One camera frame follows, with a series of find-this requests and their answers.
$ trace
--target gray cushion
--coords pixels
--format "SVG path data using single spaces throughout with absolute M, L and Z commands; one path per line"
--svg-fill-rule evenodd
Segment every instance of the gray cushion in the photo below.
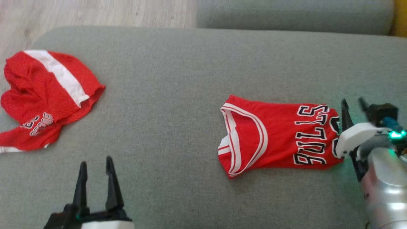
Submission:
M 88 162 L 88 204 L 107 196 L 115 162 L 136 228 L 362 228 L 350 161 L 330 170 L 259 169 L 229 180 L 217 146 L 230 94 L 276 103 L 357 97 L 392 102 L 406 125 L 407 41 L 283 31 L 67 27 L 33 45 L 78 57 L 106 84 L 82 120 L 45 150 L 0 155 L 0 228 L 32 229 L 72 201 Z M 4 111 L 5 131 L 14 125 Z
M 388 34 L 393 0 L 199 0 L 201 28 Z

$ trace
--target folded red jersey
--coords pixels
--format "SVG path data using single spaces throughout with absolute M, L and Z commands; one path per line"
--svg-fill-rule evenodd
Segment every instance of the folded red jersey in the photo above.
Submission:
M 11 89 L 1 106 L 20 123 L 0 133 L 0 152 L 46 148 L 62 126 L 85 116 L 105 86 L 77 58 L 45 50 L 27 50 L 7 59 L 4 75 Z
M 326 104 L 277 104 L 231 95 L 221 108 L 228 135 L 218 148 L 229 178 L 262 167 L 326 169 L 336 157 L 339 116 Z

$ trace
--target green light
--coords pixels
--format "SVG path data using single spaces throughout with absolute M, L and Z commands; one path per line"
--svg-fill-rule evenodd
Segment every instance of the green light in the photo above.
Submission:
M 389 133 L 389 136 L 392 139 L 400 139 L 400 138 L 404 137 L 405 135 L 406 135 L 406 132 L 404 130 L 401 132 L 401 134 L 399 134 L 399 133 L 397 133 L 395 131 L 391 131 Z

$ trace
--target yellow fabric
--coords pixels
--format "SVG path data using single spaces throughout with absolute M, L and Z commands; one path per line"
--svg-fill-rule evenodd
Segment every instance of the yellow fabric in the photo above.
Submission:
M 391 34 L 407 37 L 407 0 L 394 0 L 396 9 Z

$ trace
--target wooden floor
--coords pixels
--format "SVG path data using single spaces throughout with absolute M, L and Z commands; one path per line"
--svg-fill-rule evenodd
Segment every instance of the wooden floor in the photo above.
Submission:
M 0 0 L 0 94 L 6 58 L 61 26 L 195 27 L 197 0 Z

